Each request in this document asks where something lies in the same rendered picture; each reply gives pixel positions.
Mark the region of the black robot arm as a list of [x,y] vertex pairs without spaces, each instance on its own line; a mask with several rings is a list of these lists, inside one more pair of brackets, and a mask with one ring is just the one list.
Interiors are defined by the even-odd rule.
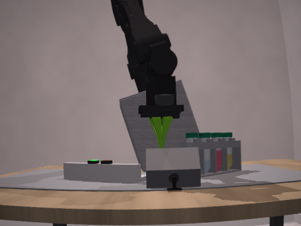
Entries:
[[176,105],[176,82],[171,75],[178,60],[167,33],[162,34],[145,16],[142,0],[110,1],[117,26],[125,34],[131,80],[135,79],[138,92],[146,91],[146,105]]

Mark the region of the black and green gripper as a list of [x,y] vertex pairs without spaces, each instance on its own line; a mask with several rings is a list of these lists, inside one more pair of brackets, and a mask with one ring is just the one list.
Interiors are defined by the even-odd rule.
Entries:
[[138,114],[140,117],[149,117],[150,123],[157,136],[159,148],[164,148],[166,134],[172,119],[180,118],[180,113],[184,111],[184,105],[139,105]]

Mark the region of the grey flat mat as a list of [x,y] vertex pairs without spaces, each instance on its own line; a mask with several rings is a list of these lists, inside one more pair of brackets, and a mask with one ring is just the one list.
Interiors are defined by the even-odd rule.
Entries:
[[[219,189],[290,182],[301,182],[301,171],[267,166],[263,164],[245,164],[241,165],[241,171],[201,177],[200,187],[181,188],[182,190]],[[146,180],[139,183],[67,180],[64,179],[63,169],[37,169],[16,175],[4,176],[0,178],[0,188],[90,192],[138,192],[167,190],[167,188],[147,189]]]

